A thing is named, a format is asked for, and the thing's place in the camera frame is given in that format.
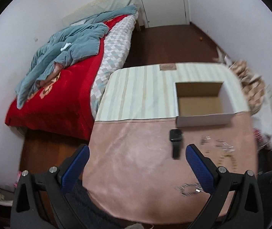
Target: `open box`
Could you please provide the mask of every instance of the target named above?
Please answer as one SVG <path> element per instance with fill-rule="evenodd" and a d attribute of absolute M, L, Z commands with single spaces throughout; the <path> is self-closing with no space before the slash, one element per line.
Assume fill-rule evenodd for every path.
<path fill-rule="evenodd" d="M 175 83 L 177 95 L 176 126 L 222 125 L 234 115 L 223 82 Z"/>

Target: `red bedsheet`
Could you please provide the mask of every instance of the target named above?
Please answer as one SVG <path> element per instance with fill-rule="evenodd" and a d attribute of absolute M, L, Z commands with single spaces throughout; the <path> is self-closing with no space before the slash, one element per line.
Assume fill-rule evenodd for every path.
<path fill-rule="evenodd" d="M 127 15 L 105 22 L 109 30 Z M 5 123 L 25 126 L 89 140 L 94 125 L 90 92 L 104 54 L 104 38 L 99 53 L 61 70 L 59 76 L 41 88 L 21 110 L 12 102 Z"/>

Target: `blue comforter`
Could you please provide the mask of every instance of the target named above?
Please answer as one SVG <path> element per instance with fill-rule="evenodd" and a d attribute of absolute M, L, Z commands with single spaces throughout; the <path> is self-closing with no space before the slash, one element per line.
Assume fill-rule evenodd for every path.
<path fill-rule="evenodd" d="M 36 51 L 30 70 L 15 89 L 17 108 L 21 109 L 27 98 L 38 90 L 36 82 L 45 80 L 54 71 L 55 63 L 60 63 L 66 68 L 98 54 L 100 38 L 109 30 L 102 21 L 119 15 L 135 14 L 136 10 L 134 5 L 129 5 L 116 11 L 93 15 L 83 25 L 70 26 L 52 35 L 49 41 Z"/>

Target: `screw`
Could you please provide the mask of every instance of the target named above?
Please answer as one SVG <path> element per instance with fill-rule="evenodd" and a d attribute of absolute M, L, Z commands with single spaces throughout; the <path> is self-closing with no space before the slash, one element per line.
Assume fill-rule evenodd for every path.
<path fill-rule="evenodd" d="M 57 170 L 58 170 L 58 168 L 55 167 L 55 166 L 53 166 L 53 167 L 51 167 L 51 168 L 49 169 L 49 172 L 50 172 L 50 173 L 54 173 L 54 172 L 56 172 Z"/>
<path fill-rule="evenodd" d="M 25 177 L 26 175 L 28 175 L 28 173 L 29 173 L 28 170 L 24 170 L 24 171 L 22 172 L 22 176 Z"/>
<path fill-rule="evenodd" d="M 223 166 L 219 167 L 219 172 L 225 173 L 226 171 L 227 171 L 227 170 L 226 170 L 225 167 L 223 167 Z"/>
<path fill-rule="evenodd" d="M 247 171 L 247 174 L 248 174 L 249 176 L 251 176 L 251 177 L 254 175 L 254 173 L 253 173 L 252 170 L 248 170 L 248 171 Z"/>

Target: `black watch strap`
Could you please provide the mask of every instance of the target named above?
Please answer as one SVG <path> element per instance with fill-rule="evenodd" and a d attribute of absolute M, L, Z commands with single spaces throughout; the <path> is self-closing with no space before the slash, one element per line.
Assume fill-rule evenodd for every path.
<path fill-rule="evenodd" d="M 174 141 L 172 142 L 173 147 L 173 159 L 178 159 L 181 154 L 181 141 Z"/>

